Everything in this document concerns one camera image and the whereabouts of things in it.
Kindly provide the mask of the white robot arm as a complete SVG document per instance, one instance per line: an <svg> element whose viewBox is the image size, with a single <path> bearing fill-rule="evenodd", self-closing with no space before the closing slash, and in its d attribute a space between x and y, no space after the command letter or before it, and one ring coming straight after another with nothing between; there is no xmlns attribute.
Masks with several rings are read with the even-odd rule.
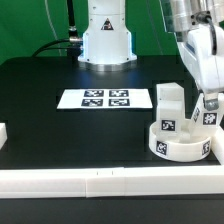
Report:
<svg viewBox="0 0 224 224"><path fill-rule="evenodd" d="M219 108L224 91L224 0L159 0L165 30L175 35L181 59L204 94L204 107ZM88 0L89 25L79 63L116 71L136 61L125 24L125 0Z"/></svg>

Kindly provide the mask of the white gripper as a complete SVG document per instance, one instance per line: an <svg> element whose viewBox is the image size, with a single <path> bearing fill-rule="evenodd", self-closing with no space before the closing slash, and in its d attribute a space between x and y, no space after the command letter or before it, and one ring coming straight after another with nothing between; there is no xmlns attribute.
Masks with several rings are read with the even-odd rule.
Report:
<svg viewBox="0 0 224 224"><path fill-rule="evenodd" d="M189 31L177 46L181 59L204 95L204 107L208 111L219 108L218 94L224 91L224 30L214 26L217 51L212 54L210 27L200 25Z"/></svg>

